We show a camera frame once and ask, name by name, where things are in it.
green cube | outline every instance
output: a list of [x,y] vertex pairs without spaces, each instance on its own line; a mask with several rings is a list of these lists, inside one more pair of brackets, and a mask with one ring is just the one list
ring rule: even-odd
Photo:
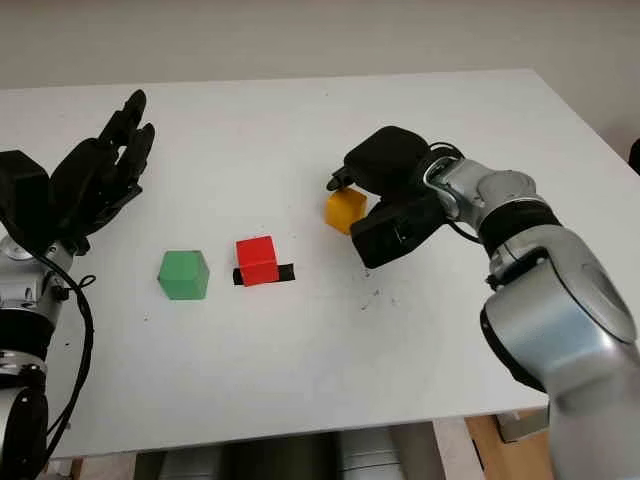
[[158,281],[171,300],[202,300],[209,282],[204,255],[200,250],[165,252]]

white wall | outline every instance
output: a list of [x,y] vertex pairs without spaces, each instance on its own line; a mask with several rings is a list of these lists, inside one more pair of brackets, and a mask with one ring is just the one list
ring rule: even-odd
[[0,6],[0,88],[505,67],[537,70],[625,158],[640,137],[637,0]]

cable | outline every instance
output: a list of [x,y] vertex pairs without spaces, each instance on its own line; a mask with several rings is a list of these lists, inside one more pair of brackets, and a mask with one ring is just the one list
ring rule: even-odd
[[93,334],[94,334],[93,315],[91,313],[91,307],[89,306],[89,301],[87,300],[87,297],[85,297],[82,291],[82,288],[88,285],[91,285],[91,283],[95,281],[95,275],[85,276],[80,281],[80,285],[78,285],[73,280],[73,278],[71,278],[71,276],[69,276],[69,274],[65,272],[64,269],[60,267],[60,265],[55,263],[53,260],[50,260],[49,258],[43,255],[38,255],[33,252],[30,252],[30,253],[33,255],[33,257],[36,260],[38,260],[39,262],[43,263],[44,265],[49,267],[51,270],[56,272],[56,274],[59,275],[62,278],[62,280],[64,280],[64,282],[69,286],[69,289],[73,290],[74,294],[76,295],[78,310],[80,311],[80,315],[82,315],[82,319],[84,321],[84,342],[82,345],[82,356],[80,358],[80,366],[78,367],[78,374],[76,375],[76,381],[75,381],[75,384],[73,385],[73,390],[71,391],[71,396],[69,397],[69,401],[67,402],[67,405],[60,413],[60,416],[58,417],[58,419],[53,423],[53,425],[51,425],[51,427],[49,427],[49,430],[47,431],[47,434],[49,434],[57,426],[53,434],[53,437],[51,439],[51,442],[49,442],[49,446],[47,447],[44,462],[40,466],[40,468],[38,468],[37,470],[38,472],[40,472],[42,468],[44,468],[46,463],[49,461],[49,458],[51,458],[51,455],[53,454],[54,450],[58,446],[58,443],[60,442],[60,438],[64,433],[64,429],[67,426],[67,423],[69,423],[69,419],[71,418],[71,413],[73,412],[73,409],[78,400],[78,396],[80,395],[80,390],[82,389],[87,379],[87,376],[89,374],[89,367],[91,366],[91,351],[93,350]]
[[460,149],[458,149],[458,147],[456,147],[454,144],[449,143],[449,142],[434,142],[431,145],[429,145],[429,149],[433,151],[434,147],[447,147],[450,148],[451,150],[453,150],[457,155],[459,155],[460,157],[464,158],[464,154],[460,151]]
[[452,221],[448,221],[447,224],[453,228],[453,230],[460,236],[466,238],[467,240],[469,240],[470,242],[473,243],[478,243],[480,245],[482,245],[482,242],[480,241],[480,239],[478,237],[474,237],[473,235],[465,232],[464,230],[462,230],[458,225],[456,225],[454,222]]
[[[89,285],[91,285],[93,282],[96,281],[96,276],[95,275],[85,275],[84,277],[82,277],[80,279],[80,282],[78,283],[78,287],[83,289],[83,288],[87,288]],[[47,435],[50,435],[51,432],[53,432],[53,430],[56,428],[56,425],[58,425],[60,423],[60,421],[62,420],[62,417],[65,413],[65,411],[67,410],[67,408],[69,407],[69,404],[67,404],[65,406],[65,408],[62,410],[62,412],[60,412],[60,414],[58,415],[58,418],[56,418],[56,421],[53,422],[48,430],[47,430]]]

robotic hand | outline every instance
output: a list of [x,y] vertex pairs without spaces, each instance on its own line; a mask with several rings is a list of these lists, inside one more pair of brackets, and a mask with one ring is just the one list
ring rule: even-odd
[[[82,288],[90,282],[77,284],[67,271],[74,255],[89,250],[87,235],[142,192],[138,178],[154,138],[151,124],[137,128],[145,105],[144,93],[136,91],[100,136],[76,146],[51,178],[24,153],[0,152],[0,220],[9,233],[0,242],[2,479],[34,478],[43,468],[89,372],[93,319]],[[70,290],[85,321],[83,353],[69,402],[47,430],[45,360]]]
[[369,268],[411,252],[445,223],[482,243],[494,293],[481,329],[517,381],[549,395],[556,476],[640,478],[635,324],[602,265],[560,225],[533,179],[385,127],[347,154],[327,188],[351,183],[381,197],[351,227]]

table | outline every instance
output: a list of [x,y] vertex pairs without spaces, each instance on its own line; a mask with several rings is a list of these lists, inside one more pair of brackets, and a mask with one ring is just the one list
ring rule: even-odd
[[[7,90],[0,150],[51,172],[142,87],[157,136],[144,193],[72,273],[96,321],[90,377],[57,456],[205,444],[541,406],[480,332],[482,248],[447,228],[367,271],[325,225],[344,154],[384,125],[536,179],[640,315],[640,181],[530,70]],[[234,286],[235,241],[273,236],[294,282]],[[207,298],[168,300],[168,249],[199,249]],[[51,416],[82,343],[73,302],[48,357]]]

